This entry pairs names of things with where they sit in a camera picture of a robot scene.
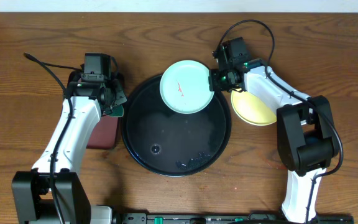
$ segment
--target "white backdrop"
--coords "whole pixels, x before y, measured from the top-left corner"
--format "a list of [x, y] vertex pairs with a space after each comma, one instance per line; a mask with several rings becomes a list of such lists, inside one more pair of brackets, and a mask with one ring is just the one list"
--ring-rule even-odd
[[0, 0], [0, 12], [358, 12], [358, 0]]

